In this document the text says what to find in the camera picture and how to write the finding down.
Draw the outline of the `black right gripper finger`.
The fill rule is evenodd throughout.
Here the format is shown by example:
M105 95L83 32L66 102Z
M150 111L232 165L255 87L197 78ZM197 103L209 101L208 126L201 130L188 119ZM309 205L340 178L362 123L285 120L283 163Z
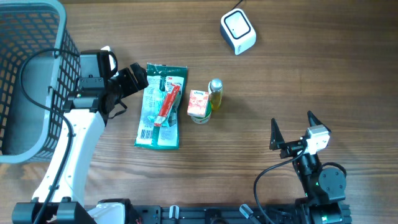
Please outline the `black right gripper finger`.
M307 117L310 127L323 125L323 123L312 113L312 111L307 112Z
M270 137L269 149L270 150L278 150L278 149L280 149L280 145L284 144L284 143L285 143L285 141L280 132L277 121L275 118L272 118L271 119L271 137Z

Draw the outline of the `green 3M gloves package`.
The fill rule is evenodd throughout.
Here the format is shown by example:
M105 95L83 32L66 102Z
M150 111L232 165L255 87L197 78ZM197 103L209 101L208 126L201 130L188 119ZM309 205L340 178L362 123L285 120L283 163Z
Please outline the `green 3M gloves package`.
M147 81L149 86L145 88L142 99L141 117L137 130L137 138L134 143L137 147L145 147L155 150L176 150L179 148L179 110L185 93L187 67L176 67L160 64L147 64ZM179 99L176 102L177 124L170 128L155 127L147 118L153 105L152 94L155 90L171 90L171 84L181 86Z

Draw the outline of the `clear teal wipes packet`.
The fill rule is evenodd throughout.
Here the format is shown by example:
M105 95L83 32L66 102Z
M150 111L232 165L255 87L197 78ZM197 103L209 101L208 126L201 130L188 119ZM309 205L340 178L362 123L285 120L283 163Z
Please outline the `clear teal wipes packet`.
M147 116L147 118L149 119L149 121L151 123L154 124L154 121L160 111L160 108L162 107L164 98L167 93L171 92L171 90L170 91L155 90L154 93L152 94L153 105L151 106L150 115ZM175 104L171 110L168 120L161 127L170 128L170 127L174 126L175 124L177 124L177 110L176 110Z

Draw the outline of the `red white tissue pack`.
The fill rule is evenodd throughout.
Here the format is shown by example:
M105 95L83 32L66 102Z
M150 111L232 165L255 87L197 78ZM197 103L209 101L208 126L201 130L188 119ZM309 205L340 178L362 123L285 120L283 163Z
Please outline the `red white tissue pack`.
M207 111L209 94L205 91L191 90L187 108L189 116L204 118Z

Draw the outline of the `green lid chicken jar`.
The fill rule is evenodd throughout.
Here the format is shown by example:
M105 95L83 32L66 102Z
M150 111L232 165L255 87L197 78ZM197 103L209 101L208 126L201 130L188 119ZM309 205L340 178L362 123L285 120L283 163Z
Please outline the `green lid chicken jar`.
M191 116L191 119L193 122L195 122L196 124L205 124L207 123L210 118L211 118L211 103L208 102L207 107L206 107L206 113L204 117L197 117L197 116Z

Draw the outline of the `yellow liquid bottle silver cap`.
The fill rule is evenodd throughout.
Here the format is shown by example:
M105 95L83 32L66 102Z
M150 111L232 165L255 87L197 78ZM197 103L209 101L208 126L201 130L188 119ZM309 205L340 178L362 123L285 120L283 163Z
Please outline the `yellow liquid bottle silver cap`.
M217 110L221 106L223 82L219 78L212 79L208 84L208 92L212 110Z

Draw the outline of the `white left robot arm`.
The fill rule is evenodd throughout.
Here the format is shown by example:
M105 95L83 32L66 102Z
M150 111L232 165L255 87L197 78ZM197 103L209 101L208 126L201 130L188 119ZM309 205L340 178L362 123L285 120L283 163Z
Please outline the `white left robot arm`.
M114 52L87 50L78 54L81 75L67 95L62 130L46 176L30 202L19 202L13 223L128 223L133 208L128 199L103 200L84 208L84 191L93 151L110 113L122 99L148 86L147 73L138 63L119 69Z

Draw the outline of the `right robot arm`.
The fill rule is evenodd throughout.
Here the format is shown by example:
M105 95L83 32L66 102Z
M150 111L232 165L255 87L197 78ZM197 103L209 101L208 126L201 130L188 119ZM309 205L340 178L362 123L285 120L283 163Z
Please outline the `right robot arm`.
M272 205L267 211L277 223L351 223L351 210L343 203L347 172L335 162L322 163L317 154L328 146L331 130L311 111L307 116L305 134L291 142L284 141L276 119L271 119L270 149L279 150L282 159L295 159L292 165L305 197L293 204Z

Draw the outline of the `white barcode scanner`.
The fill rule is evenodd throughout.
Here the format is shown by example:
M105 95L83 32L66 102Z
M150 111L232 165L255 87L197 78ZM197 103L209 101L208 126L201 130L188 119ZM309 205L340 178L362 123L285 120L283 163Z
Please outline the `white barcode scanner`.
M220 19L220 33L235 55L256 43L256 31L242 9L233 9Z

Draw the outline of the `grey plastic shopping basket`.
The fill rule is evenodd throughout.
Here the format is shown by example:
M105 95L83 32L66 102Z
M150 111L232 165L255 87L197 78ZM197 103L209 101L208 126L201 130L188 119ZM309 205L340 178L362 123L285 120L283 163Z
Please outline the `grey plastic shopping basket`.
M80 61L59 1L1 1L1 163L50 161L61 111L80 75Z

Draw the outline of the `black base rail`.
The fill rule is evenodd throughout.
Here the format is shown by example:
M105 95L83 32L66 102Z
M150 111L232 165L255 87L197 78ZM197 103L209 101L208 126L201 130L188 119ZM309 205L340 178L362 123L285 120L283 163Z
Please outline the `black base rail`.
M242 204L240 207L160 207L154 205L133 206L129 217L132 224L212 224L212 223L292 223L292 224L351 224L353 219L349 205L332 204L307 206L305 204L266 205L263 210L267 220L257 207Z

